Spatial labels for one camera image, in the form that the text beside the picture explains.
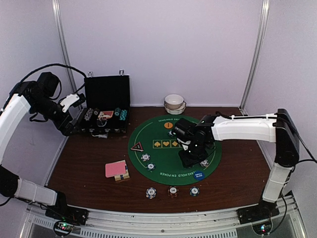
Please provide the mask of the blue small blind button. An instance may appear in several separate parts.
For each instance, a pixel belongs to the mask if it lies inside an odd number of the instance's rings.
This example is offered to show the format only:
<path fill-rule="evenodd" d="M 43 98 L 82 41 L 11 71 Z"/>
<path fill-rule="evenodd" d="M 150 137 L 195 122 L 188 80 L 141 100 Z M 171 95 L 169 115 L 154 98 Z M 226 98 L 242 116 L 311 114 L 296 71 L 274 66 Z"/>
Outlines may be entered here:
<path fill-rule="evenodd" d="M 195 171 L 194 172 L 194 179 L 195 180 L 203 180 L 205 178 L 205 174 L 202 171 Z"/>

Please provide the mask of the orange round button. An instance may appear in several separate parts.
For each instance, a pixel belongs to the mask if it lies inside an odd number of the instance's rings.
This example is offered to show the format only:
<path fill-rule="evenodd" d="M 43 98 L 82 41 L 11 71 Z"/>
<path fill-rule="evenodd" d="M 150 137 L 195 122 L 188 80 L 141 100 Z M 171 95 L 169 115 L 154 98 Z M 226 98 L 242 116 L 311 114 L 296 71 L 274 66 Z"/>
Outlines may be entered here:
<path fill-rule="evenodd" d="M 164 124 L 164 127 L 167 128 L 167 129 L 171 129 L 171 128 L 173 128 L 173 123 L 171 123 L 171 122 L 166 122 L 166 123 Z"/>

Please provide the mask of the blue tan ten chip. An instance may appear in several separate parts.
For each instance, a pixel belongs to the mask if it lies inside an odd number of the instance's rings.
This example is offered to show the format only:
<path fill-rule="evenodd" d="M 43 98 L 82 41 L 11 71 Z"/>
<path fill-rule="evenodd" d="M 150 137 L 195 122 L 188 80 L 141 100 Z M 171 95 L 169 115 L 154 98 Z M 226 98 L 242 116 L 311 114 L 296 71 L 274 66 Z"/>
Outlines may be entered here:
<path fill-rule="evenodd" d="M 145 162 L 145 161 L 149 161 L 150 160 L 150 158 L 151 158 L 151 156 L 149 155 L 149 154 L 142 154 L 142 156 L 141 156 L 141 160 L 143 161 L 143 162 Z"/>

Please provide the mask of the red black all-in triangle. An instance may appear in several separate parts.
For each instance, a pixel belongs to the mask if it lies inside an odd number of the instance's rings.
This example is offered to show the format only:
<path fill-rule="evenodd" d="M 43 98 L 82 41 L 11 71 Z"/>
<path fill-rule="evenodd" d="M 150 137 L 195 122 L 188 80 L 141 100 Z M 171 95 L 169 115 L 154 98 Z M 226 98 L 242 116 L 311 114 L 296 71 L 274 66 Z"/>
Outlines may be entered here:
<path fill-rule="evenodd" d="M 138 151 L 138 152 L 143 152 L 143 151 L 144 151 L 141 142 L 137 142 L 135 145 L 133 145 L 133 146 L 130 148 L 130 150 L 132 150 L 132 151 Z"/>

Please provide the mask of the red-backed card deck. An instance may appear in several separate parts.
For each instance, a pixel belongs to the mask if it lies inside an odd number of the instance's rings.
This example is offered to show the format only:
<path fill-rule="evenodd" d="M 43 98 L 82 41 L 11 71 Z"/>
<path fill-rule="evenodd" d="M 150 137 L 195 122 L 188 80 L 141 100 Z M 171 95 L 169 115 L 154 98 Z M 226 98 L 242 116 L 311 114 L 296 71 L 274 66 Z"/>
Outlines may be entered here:
<path fill-rule="evenodd" d="M 105 177 L 110 178 L 114 176 L 120 176 L 126 173 L 125 161 L 118 161 L 114 163 L 105 164 Z"/>

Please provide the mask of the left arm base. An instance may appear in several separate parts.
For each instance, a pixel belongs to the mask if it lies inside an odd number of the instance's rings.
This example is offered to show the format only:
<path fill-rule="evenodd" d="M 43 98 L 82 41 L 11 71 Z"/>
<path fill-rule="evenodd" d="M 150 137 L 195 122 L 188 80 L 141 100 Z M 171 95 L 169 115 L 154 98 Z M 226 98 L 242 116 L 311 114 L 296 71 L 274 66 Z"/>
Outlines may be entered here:
<path fill-rule="evenodd" d="M 85 225 L 88 219 L 89 211 L 82 208 L 69 207 L 57 208 L 48 206 L 45 215 L 56 220 L 66 221 L 74 225 Z"/>

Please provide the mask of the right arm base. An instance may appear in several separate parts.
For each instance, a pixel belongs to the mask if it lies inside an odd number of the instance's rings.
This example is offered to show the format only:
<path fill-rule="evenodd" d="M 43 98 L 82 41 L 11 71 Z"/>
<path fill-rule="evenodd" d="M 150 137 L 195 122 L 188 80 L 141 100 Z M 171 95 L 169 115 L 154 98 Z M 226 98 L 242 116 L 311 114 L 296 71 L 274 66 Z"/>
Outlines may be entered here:
<path fill-rule="evenodd" d="M 237 210 L 240 224 L 253 223 L 261 220 L 268 220 L 271 217 L 279 215 L 280 212 L 276 206 L 254 205 Z"/>

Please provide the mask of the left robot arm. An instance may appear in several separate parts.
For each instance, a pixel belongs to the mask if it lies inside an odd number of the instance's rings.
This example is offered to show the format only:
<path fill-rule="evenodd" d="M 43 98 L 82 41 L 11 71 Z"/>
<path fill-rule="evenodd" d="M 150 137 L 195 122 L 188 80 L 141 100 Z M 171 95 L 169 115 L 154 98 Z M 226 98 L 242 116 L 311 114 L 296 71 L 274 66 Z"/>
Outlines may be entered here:
<path fill-rule="evenodd" d="M 45 120 L 51 120 L 65 136 L 75 133 L 78 123 L 68 109 L 79 102 L 80 97 L 70 94 L 60 103 L 54 102 L 52 97 L 58 83 L 56 75 L 44 72 L 37 81 L 21 81 L 15 85 L 0 111 L 1 156 L 27 113 L 41 114 Z M 64 193 L 22 179 L 4 167 L 0 168 L 0 193 L 6 198 L 20 198 L 46 205 L 60 220 L 67 220 L 71 216 Z"/>

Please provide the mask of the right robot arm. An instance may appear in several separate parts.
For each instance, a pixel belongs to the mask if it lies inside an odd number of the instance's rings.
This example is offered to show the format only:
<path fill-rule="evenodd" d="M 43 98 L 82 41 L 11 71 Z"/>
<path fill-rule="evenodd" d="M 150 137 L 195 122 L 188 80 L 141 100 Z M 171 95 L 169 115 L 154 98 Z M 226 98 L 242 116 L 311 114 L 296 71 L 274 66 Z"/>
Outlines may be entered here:
<path fill-rule="evenodd" d="M 299 162 L 299 139 L 297 129 L 286 109 L 262 116 L 225 116 L 217 113 L 206 115 L 198 123 L 179 119 L 171 134 L 183 149 L 179 157 L 184 167 L 191 167 L 205 160 L 206 148 L 215 141 L 255 140 L 275 143 L 276 153 L 273 167 L 264 187 L 254 215 L 264 219 L 275 208 L 277 199 Z"/>

